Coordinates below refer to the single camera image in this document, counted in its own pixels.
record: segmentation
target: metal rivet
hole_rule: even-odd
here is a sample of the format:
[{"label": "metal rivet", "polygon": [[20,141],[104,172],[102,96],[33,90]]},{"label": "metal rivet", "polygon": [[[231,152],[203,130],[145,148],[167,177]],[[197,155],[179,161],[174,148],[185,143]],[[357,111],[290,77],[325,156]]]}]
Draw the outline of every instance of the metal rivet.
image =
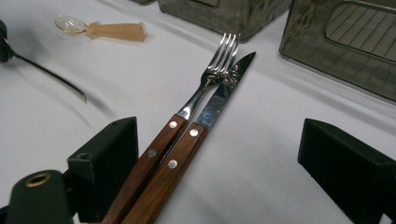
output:
[{"label": "metal rivet", "polygon": [[192,137],[195,137],[196,135],[198,135],[198,130],[192,129],[192,130],[190,131],[190,135],[191,135]]},{"label": "metal rivet", "polygon": [[177,126],[177,122],[175,122],[175,121],[172,121],[169,123],[170,128],[176,128],[176,126]]},{"label": "metal rivet", "polygon": [[35,175],[28,179],[25,183],[28,188],[35,188],[47,183],[50,180],[50,174]]},{"label": "metal rivet", "polygon": [[177,161],[175,161],[175,160],[169,161],[168,166],[171,169],[175,169],[177,167]]},{"label": "metal rivet", "polygon": [[155,149],[151,149],[151,150],[148,152],[148,156],[149,156],[150,158],[155,157],[156,155],[157,155],[157,150],[155,150]]}]

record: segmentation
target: white tablecloth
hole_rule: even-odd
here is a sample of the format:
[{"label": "white tablecloth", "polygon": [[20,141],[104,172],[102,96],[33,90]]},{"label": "white tablecloth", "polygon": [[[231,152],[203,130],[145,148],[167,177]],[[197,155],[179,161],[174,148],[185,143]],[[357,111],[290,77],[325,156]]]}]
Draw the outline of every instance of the white tablecloth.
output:
[{"label": "white tablecloth", "polygon": [[[70,36],[55,27],[59,15],[142,21],[148,37]],[[16,52],[88,96],[85,105],[19,59],[0,65],[0,206],[25,176],[67,170],[66,159],[116,119],[137,117],[142,153],[194,93],[221,40],[161,13],[157,2],[3,0],[0,20]],[[282,59],[286,21],[287,13],[240,45],[238,59],[257,56],[158,223],[350,223],[297,162],[305,118],[329,122],[396,159],[396,107]]]}]

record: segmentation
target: cutlery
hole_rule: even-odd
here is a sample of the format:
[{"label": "cutlery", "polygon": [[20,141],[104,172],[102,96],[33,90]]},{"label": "cutlery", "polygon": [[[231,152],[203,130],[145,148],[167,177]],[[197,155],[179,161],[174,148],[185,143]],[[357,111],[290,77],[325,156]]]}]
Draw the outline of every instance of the cutlery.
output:
[{"label": "cutlery", "polygon": [[225,34],[223,36],[215,55],[201,76],[198,89],[190,100],[169,119],[139,158],[102,223],[122,222],[171,146],[176,142],[177,137],[187,126],[191,114],[204,94],[207,90],[218,86],[225,78],[226,72],[233,66],[238,43],[239,35]]},{"label": "cutlery", "polygon": [[101,24],[99,21],[87,25],[85,22],[70,16],[59,16],[55,25],[69,35],[84,33],[87,37],[106,36],[124,40],[145,40],[146,26],[139,23]]},{"label": "cutlery", "polygon": [[231,98],[255,54],[256,52],[250,53],[233,66],[198,119],[180,138],[157,174],[148,183],[122,224],[147,224],[155,221],[199,146],[204,142],[210,128]]},{"label": "cutlery", "polygon": [[0,21],[0,63],[5,63],[8,60],[10,60],[12,57],[21,59],[21,60],[25,61],[26,63],[29,63],[30,65],[33,65],[34,67],[50,74],[52,77],[56,78],[57,80],[59,80],[63,84],[65,84],[67,87],[69,87],[85,103],[87,103],[87,97],[86,97],[85,93],[81,89],[79,89],[77,86],[72,84],[70,81],[68,81],[64,77],[61,77],[61,76],[51,72],[50,70],[39,65],[38,63],[34,63],[34,62],[30,61],[29,59],[22,57],[20,54],[15,52],[7,42],[7,27],[2,21]]}]

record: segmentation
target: orange handle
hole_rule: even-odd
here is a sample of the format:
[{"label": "orange handle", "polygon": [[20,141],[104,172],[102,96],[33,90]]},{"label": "orange handle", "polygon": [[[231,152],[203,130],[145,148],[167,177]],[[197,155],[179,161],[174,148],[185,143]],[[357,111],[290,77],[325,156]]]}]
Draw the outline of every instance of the orange handle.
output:
[{"label": "orange handle", "polygon": [[136,41],[143,41],[147,36],[146,27],[142,22],[102,25],[99,21],[88,26],[86,35],[90,38],[105,36]]},{"label": "orange handle", "polygon": [[193,123],[149,182],[122,224],[153,223],[187,170],[208,129]]},{"label": "orange handle", "polygon": [[174,115],[163,127],[134,165],[102,224],[122,222],[187,123],[186,119]]}]

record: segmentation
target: fork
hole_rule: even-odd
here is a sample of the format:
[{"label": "fork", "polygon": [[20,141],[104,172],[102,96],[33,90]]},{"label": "fork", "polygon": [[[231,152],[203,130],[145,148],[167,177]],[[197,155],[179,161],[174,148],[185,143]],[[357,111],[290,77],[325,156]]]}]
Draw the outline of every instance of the fork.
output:
[{"label": "fork", "polygon": [[194,109],[205,93],[218,86],[233,66],[239,35],[224,34],[218,49],[201,76],[201,82],[190,100],[166,123],[134,165],[102,223],[121,223],[134,206],[147,183],[188,124]]}]

